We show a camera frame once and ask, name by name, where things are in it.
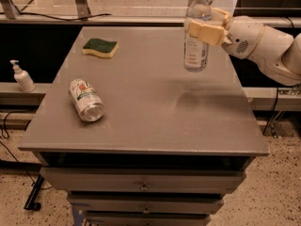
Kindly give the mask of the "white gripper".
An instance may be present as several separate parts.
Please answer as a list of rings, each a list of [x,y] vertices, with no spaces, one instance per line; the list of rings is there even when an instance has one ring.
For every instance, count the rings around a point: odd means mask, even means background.
[[[233,17],[221,8],[212,8],[212,22],[190,20],[187,32],[209,45],[222,45],[226,53],[239,59],[262,59],[257,48],[265,32],[265,25],[247,16]],[[224,27],[230,24],[227,31]]]

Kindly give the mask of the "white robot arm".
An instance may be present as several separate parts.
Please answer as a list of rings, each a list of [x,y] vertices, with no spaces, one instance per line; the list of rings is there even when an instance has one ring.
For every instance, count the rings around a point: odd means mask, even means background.
[[[284,86],[301,83],[301,35],[293,37],[248,16],[233,17],[213,8],[209,21],[187,18],[185,30],[209,45],[221,45],[230,56],[248,59]]]

